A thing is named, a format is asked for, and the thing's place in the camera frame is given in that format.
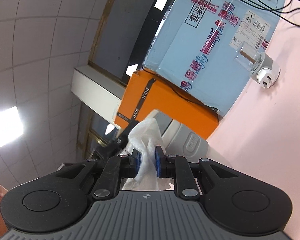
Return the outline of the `grey lidded container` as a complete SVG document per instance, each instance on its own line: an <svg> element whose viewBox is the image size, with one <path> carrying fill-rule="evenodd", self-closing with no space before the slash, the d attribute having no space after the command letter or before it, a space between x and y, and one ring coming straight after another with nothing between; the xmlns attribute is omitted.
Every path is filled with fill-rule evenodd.
<svg viewBox="0 0 300 240"><path fill-rule="evenodd" d="M166 155L181 155L190 163L209 156L209 143L181 122L157 109L151 111L147 118L157 121Z"/></svg>

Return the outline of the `light blue cardboard box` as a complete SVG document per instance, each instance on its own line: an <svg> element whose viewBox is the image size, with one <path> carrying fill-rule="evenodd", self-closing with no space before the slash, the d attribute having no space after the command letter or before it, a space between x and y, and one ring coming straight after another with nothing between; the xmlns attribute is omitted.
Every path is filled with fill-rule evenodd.
<svg viewBox="0 0 300 240"><path fill-rule="evenodd" d="M246 42L264 52L285 0L175 0L144 67L183 89L220 116L249 80L236 60Z"/></svg>

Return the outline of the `white cleaning cloth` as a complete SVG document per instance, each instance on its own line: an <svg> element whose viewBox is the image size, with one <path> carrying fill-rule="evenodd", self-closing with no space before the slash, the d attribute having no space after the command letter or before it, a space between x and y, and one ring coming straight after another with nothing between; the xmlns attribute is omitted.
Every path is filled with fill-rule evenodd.
<svg viewBox="0 0 300 240"><path fill-rule="evenodd" d="M160 179L157 176L155 147L165 150L159 126L154 118L146 118L138 123L128 135L125 151L141 153L141 164L135 178L128 178L122 189L128 191L165 191L173 190L170 178Z"/></svg>

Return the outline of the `clear plastic cup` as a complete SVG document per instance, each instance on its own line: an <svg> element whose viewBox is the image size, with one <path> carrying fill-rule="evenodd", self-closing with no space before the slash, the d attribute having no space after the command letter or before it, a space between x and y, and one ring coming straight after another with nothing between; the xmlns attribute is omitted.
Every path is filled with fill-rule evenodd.
<svg viewBox="0 0 300 240"><path fill-rule="evenodd" d="M261 53L247 42L242 43L240 48L238 48L235 57L235 61L250 73L254 72L258 68L261 59Z"/></svg>

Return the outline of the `orange MIUZI cardboard box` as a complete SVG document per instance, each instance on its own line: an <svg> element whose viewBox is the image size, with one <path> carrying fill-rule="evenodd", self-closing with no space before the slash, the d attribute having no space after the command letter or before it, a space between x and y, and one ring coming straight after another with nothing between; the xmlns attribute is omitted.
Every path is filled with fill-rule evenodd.
<svg viewBox="0 0 300 240"><path fill-rule="evenodd" d="M125 89L114 123L126 128L131 120L142 121L153 110L186 125L202 138L208 138L219 124L218 115L169 81L138 70Z"/></svg>

